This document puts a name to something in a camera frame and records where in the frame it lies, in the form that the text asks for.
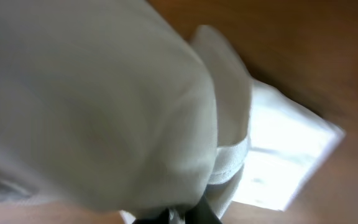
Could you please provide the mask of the white t-shirt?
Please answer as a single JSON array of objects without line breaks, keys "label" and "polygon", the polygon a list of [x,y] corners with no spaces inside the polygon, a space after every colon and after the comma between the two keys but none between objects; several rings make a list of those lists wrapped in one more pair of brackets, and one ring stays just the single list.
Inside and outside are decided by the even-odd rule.
[{"label": "white t-shirt", "polygon": [[344,131],[254,80],[228,41],[185,42],[146,1],[0,1],[0,203],[170,223],[237,189],[283,210]]}]

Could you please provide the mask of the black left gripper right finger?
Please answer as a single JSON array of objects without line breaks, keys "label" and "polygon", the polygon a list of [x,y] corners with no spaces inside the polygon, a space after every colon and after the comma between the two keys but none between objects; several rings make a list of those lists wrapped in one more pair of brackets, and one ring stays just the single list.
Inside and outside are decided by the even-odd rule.
[{"label": "black left gripper right finger", "polygon": [[186,224],[222,224],[221,220],[215,215],[205,196],[192,209],[185,213]]}]

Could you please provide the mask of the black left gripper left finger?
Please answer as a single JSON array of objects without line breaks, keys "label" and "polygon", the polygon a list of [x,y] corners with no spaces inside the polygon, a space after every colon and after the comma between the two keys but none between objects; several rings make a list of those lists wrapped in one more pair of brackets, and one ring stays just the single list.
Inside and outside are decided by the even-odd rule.
[{"label": "black left gripper left finger", "polygon": [[169,224],[170,210],[165,209],[159,216],[155,218],[135,219],[132,224]]}]

